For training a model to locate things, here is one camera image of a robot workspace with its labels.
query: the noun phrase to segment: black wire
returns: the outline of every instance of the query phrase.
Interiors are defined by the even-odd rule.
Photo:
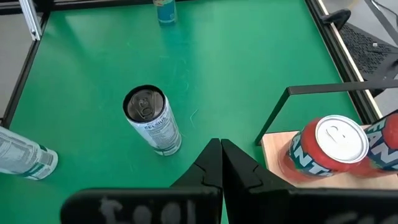
[[[385,10],[387,10],[387,11],[393,13],[393,14],[396,16],[396,23],[397,23],[397,27],[398,27],[398,14],[397,14],[396,12],[394,12],[393,10],[391,10],[390,8],[388,8],[387,6],[384,6],[384,5],[380,4],[380,3],[377,2],[376,0],[373,0],[373,2],[374,2],[375,4],[377,4],[378,6],[383,7]]]

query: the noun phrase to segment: red can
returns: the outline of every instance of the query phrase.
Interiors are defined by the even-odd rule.
[[[358,167],[358,177],[380,177],[398,173],[398,111],[365,130],[369,152]]]
[[[340,115],[314,119],[279,154],[282,173],[293,182],[331,177],[359,165],[369,149],[363,129]]]

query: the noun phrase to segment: black metal bar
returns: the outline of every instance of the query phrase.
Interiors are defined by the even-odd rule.
[[[53,6],[53,0],[33,0],[37,12],[50,13]]]
[[[322,21],[322,16],[325,16],[317,0],[305,0],[308,9],[318,27],[319,32],[328,51],[339,71],[340,77],[344,82],[360,82],[361,80],[356,76],[356,72],[348,60],[344,49],[338,42],[338,39],[331,28],[331,25],[325,25]],[[363,91],[354,91],[349,93],[354,106],[363,123],[371,123],[379,119],[377,111],[372,107],[370,97]]]
[[[257,136],[256,144],[260,143],[262,136],[266,133],[268,128],[271,126],[272,122],[275,120],[276,116],[279,114],[281,109],[284,107],[287,99],[289,99],[289,96],[290,96],[289,88],[286,88],[285,91],[283,92],[282,96],[279,98],[278,102],[276,103],[274,109],[272,110],[271,115],[269,115],[265,125],[262,127],[260,134]]]
[[[336,83],[336,84],[321,84],[321,85],[304,85],[304,86],[290,86],[285,89],[279,101],[275,105],[268,117],[265,125],[262,127],[260,133],[257,135],[254,143],[260,145],[263,135],[267,132],[272,122],[281,111],[282,107],[285,105],[287,99],[292,95],[304,95],[304,94],[314,94],[314,93],[336,93],[342,91],[360,91],[360,90],[375,90],[375,89],[387,89],[387,88],[398,88],[398,80],[380,80],[380,81],[368,81],[368,82],[351,82],[351,83]]]
[[[49,16],[50,16],[49,12],[43,13],[42,21],[40,23],[43,32],[45,30],[45,26],[47,25]],[[30,45],[24,65],[22,66],[21,73],[19,74],[17,83],[14,87],[14,90],[12,91],[10,100],[8,102],[6,112],[4,113],[3,120],[1,121],[0,124],[5,128],[9,128],[11,125],[12,118],[14,117],[15,110],[17,109],[19,99],[21,98],[22,91],[24,89],[30,69],[32,68],[35,55],[37,53],[37,50],[39,49],[39,45],[40,45],[39,40],[33,41],[32,44]]]
[[[0,16],[20,13],[22,13],[22,9],[19,1],[0,3]]]
[[[372,10],[373,14],[377,17],[381,25],[390,35],[391,39],[398,45],[398,31],[396,28],[388,21],[386,16],[374,5],[372,0],[365,0],[365,3]]]
[[[77,1],[55,1],[53,11],[71,9],[91,9],[96,7],[129,6],[136,4],[152,4],[152,0],[77,0]]]

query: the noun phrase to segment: wooden platform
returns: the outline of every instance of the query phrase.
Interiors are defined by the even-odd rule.
[[[297,131],[285,133],[265,134],[262,137],[262,150],[267,162],[268,169],[282,179],[295,185],[296,187],[335,187],[346,189],[398,189],[398,176],[388,175],[385,177],[362,179],[354,177],[348,173],[334,175],[333,177],[316,180],[307,183],[295,183],[287,179],[280,171],[277,156],[280,150],[286,150],[290,140]]]

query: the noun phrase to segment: can top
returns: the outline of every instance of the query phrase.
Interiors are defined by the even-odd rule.
[[[127,94],[126,115],[133,121],[145,123],[156,119],[164,108],[162,92],[150,85],[139,86]]]
[[[369,150],[368,137],[363,129],[344,116],[322,118],[316,126],[315,136],[327,156],[345,164],[361,161]]]

